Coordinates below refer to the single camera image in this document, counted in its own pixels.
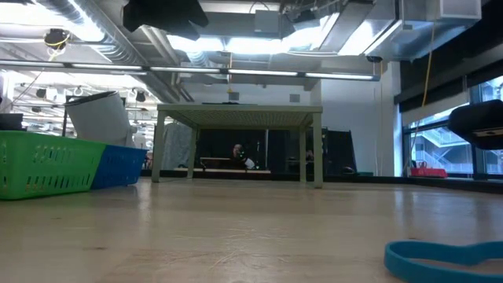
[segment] wooden table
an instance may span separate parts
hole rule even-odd
[[[152,182],[158,182],[164,152],[164,120],[171,117],[193,130],[190,143],[188,178],[193,177],[197,133],[203,129],[223,130],[298,130],[300,162],[306,163],[306,129],[313,125],[314,187],[323,186],[321,106],[263,105],[157,105],[156,137]],[[306,167],[300,168],[300,181],[306,181]]]

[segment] yellow cable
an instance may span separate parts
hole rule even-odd
[[[421,103],[421,108],[423,108],[426,105],[426,99],[428,98],[428,85],[430,83],[430,72],[431,72],[431,61],[433,58],[433,44],[435,43],[435,27],[436,27],[437,21],[435,20],[433,22],[433,28],[431,31],[431,42],[430,42],[430,53],[428,55],[428,67],[426,69],[426,81],[424,82],[424,95],[423,95],[423,103]],[[414,132],[414,139],[412,144],[410,145],[410,151],[409,151],[409,157],[407,158],[407,162],[403,164],[403,169],[402,173],[405,172],[405,169],[407,168],[407,165],[409,164],[411,157],[412,157],[412,149],[414,148],[416,144],[416,138],[417,138],[417,132],[419,131],[419,121],[417,121],[416,125],[416,131]]]
[[[63,43],[67,42],[68,39],[70,38],[70,33],[68,33],[68,35],[66,36],[66,39],[63,39],[62,41],[58,42],[58,43],[47,43],[46,42],[46,45],[47,46],[60,46],[62,45]]]

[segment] white wall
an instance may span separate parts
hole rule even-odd
[[[402,162],[401,123],[393,102],[399,72],[399,64],[391,63],[381,82],[324,79],[321,83],[323,127],[351,131],[358,171],[383,176],[401,171],[396,169]]]
[[[229,101],[224,84],[205,86],[201,83],[186,83],[185,89],[194,98],[197,104],[204,102],[222,103]],[[240,93],[241,104],[257,105],[309,105],[310,92],[304,91],[303,86],[256,86],[252,84],[233,84],[232,91]],[[300,103],[290,103],[290,94],[300,94]]]

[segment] fluorescent light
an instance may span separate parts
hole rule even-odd
[[[339,19],[340,13],[333,13],[330,16],[326,16],[320,19],[320,25],[323,26],[321,31],[318,33],[318,37],[311,44],[311,50],[320,48],[321,44],[325,41],[329,32],[332,30],[333,26],[336,24],[337,19]]]
[[[0,65],[4,66],[21,66],[21,67],[64,67],[63,63],[56,62],[37,62],[37,61],[14,61],[0,60]]]
[[[324,73],[306,73],[307,78],[314,79],[354,79],[354,80],[373,80],[373,75],[350,75],[350,74],[324,74]]]
[[[229,74],[233,74],[233,75],[297,76],[297,72],[262,71],[262,70],[240,70],[240,69],[230,69],[229,70]]]
[[[372,53],[379,45],[381,45],[384,40],[390,37],[393,32],[402,26],[402,20],[398,20],[393,26],[387,30],[383,35],[381,35],[367,50],[365,50],[365,55]]]
[[[92,69],[104,69],[104,70],[117,70],[117,71],[141,71],[142,66],[127,66],[127,65],[116,65],[116,64],[72,64],[75,68],[92,68]]]
[[[168,35],[167,40],[170,42],[173,49],[185,51],[187,53],[224,50],[222,40],[219,38],[201,37],[197,39],[197,41],[193,41],[177,35]]]
[[[372,44],[374,34],[372,25],[368,21],[364,21],[353,32],[353,35],[346,41],[343,48],[338,52],[338,55],[355,55],[358,56],[365,52]]]
[[[232,38],[227,51],[238,54],[278,54],[288,51],[280,39]]]
[[[220,73],[220,69],[217,68],[151,67],[150,70],[158,72],[186,72],[186,73],[202,73],[202,74]]]

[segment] table surface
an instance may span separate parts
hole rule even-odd
[[[503,235],[497,194],[164,181],[2,202],[1,282],[402,283],[383,264],[389,241],[473,244]],[[490,272],[491,264],[501,272],[498,261],[469,268]]]
[[[307,127],[321,106],[157,105],[158,111],[191,128],[287,130]]]

